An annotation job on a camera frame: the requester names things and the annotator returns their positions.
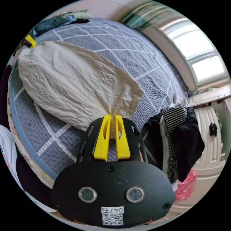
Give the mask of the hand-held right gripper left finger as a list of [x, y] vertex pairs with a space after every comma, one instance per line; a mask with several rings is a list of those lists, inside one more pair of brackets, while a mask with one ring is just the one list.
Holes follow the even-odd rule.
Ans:
[[110, 122], [111, 115], [105, 115], [100, 125], [95, 149], [94, 158], [96, 160], [108, 161], [109, 140], [110, 140]]

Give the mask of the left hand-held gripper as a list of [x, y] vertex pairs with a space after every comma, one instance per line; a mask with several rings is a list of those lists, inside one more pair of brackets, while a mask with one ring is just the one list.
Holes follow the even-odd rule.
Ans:
[[23, 46], [27, 46], [28, 48], [34, 48], [36, 46], [36, 41], [29, 34], [25, 37], [25, 40], [22, 40], [18, 46], [17, 50], [22, 48]]

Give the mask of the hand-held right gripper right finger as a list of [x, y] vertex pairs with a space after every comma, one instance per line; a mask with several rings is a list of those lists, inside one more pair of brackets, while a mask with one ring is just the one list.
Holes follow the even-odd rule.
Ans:
[[121, 115], [115, 116], [117, 161], [130, 159], [126, 130]]

